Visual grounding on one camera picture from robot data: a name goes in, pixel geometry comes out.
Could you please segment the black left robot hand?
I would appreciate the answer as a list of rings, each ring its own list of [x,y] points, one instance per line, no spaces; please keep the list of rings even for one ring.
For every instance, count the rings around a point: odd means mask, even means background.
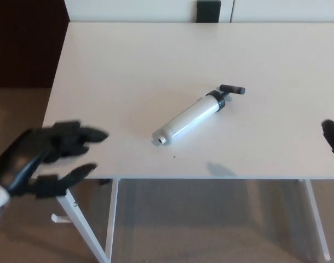
[[[63,197],[67,190],[85,179],[96,163],[83,164],[63,178],[57,174],[32,175],[42,164],[62,158],[79,157],[89,151],[88,143],[100,143],[109,133],[82,126],[80,121],[56,122],[52,126],[28,129],[0,155],[0,187],[10,197],[35,195],[36,198]]]

